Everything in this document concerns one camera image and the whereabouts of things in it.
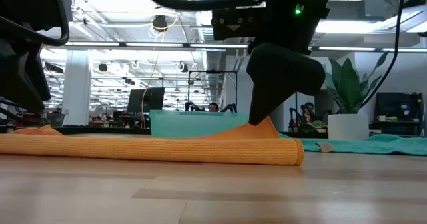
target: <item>shelf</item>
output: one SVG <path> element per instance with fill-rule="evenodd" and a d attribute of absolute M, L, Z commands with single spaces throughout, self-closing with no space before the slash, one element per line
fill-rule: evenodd
<path fill-rule="evenodd" d="M 373 121 L 373 124 L 397 124 L 397 125 L 405 125 L 405 124 L 413 124 L 413 125 L 421 125 L 420 121 Z"/>

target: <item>yellow cable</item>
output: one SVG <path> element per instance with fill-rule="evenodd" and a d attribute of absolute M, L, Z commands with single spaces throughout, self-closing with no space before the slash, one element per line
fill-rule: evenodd
<path fill-rule="evenodd" d="M 163 42 L 165 40 L 165 36 L 166 36 L 166 31 L 163 32 L 163 36 L 161 37 L 161 42 Z M 157 62 L 159 61 L 159 56 L 160 56 L 160 51 L 157 54 L 157 58 L 156 58 L 155 63 L 154 63 L 153 71 L 151 72 L 151 75 L 149 77 L 149 81 L 147 83 L 147 88 L 145 88 L 144 94 L 142 95 L 142 102 L 141 102 L 141 112 L 142 113 L 141 113 L 141 115 L 142 115 L 142 121 L 144 124 L 144 129 L 146 127 L 145 126 L 145 117 L 144 117 L 144 98 L 145 98 L 145 94 L 147 93 L 147 90 L 149 89 L 149 84 L 151 83 L 151 80 L 153 79 L 154 71 L 155 71 L 155 68 L 157 67 Z"/>

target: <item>black cable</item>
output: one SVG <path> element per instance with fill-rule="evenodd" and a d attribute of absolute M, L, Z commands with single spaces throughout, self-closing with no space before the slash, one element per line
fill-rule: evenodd
<path fill-rule="evenodd" d="M 62 46 L 66 44 L 66 42 L 68 42 L 69 27 L 68 27 L 67 15 L 65 14 L 63 0 L 56 0 L 56 1 L 58 4 L 59 16 L 61 18 L 61 37 L 59 39 L 47 37 L 36 31 L 23 27 L 13 21 L 10 21 L 4 17 L 0 17 L 0 27 L 2 27 L 2 29 L 5 29 L 15 37 L 30 39 L 34 42 L 51 45 L 51 46 Z"/>
<path fill-rule="evenodd" d="M 393 3 L 390 0 L 386 0 L 392 7 L 396 8 L 395 5 L 393 5 Z"/>
<path fill-rule="evenodd" d="M 381 78 L 379 84 L 377 84 L 377 86 L 374 88 L 374 90 L 371 92 L 371 94 L 369 95 L 369 97 L 367 98 L 367 100 L 365 100 L 362 103 L 362 106 L 365 106 L 369 100 L 371 100 L 371 98 L 375 95 L 375 93 L 378 91 L 378 89 L 380 88 L 381 84 L 386 80 L 388 74 L 390 74 L 390 71 L 392 70 L 394 63 L 396 62 L 397 58 L 398 58 L 398 51 L 399 51 L 399 37 L 400 37 L 400 20 L 402 19 L 402 10 L 403 10 L 403 4 L 404 4 L 405 0 L 400 0 L 399 2 L 399 11 L 398 11 L 398 16 L 397 16 L 397 24 L 396 24 L 396 38 L 394 40 L 394 56 L 393 56 L 393 60 L 390 64 L 390 66 L 388 66 L 387 71 L 385 72 L 384 76 Z"/>
<path fill-rule="evenodd" d="M 209 11 L 212 9 L 222 9 L 233 6 L 239 6 L 243 3 L 249 3 L 253 0 L 202 0 L 202 1 L 188 1 L 188 0 L 153 0 L 160 5 L 177 10 L 191 10 L 191 11 Z"/>
<path fill-rule="evenodd" d="M 6 100 L 1 100 L 0 99 L 0 103 L 6 104 L 6 105 L 10 105 L 10 106 L 13 106 L 13 107 L 21 107 L 21 108 L 23 108 L 21 105 L 16 104 L 16 103 L 14 103 L 12 101 L 6 101 Z"/>
<path fill-rule="evenodd" d="M 6 109 L 0 108 L 0 113 L 4 114 L 9 119 L 12 119 L 12 120 L 15 120 L 15 121 L 18 121 L 18 122 L 22 122 L 22 118 L 16 116 L 15 114 L 13 114 L 12 112 L 10 112 L 10 111 L 8 111 Z"/>

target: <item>teal towel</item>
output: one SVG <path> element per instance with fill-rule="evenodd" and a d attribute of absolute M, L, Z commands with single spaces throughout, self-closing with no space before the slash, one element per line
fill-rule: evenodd
<path fill-rule="evenodd" d="M 336 153 L 401 154 L 427 156 L 427 138 L 402 138 L 395 135 L 375 135 L 364 141 L 302 139 L 305 151 L 320 152 L 319 142 L 331 143 Z"/>

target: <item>white plant pot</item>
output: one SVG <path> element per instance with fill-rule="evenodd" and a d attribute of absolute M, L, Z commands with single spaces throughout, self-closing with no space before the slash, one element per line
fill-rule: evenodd
<path fill-rule="evenodd" d="M 328 117 L 328 133 L 331 140 L 359 141 L 369 137 L 367 115 L 338 114 Z"/>

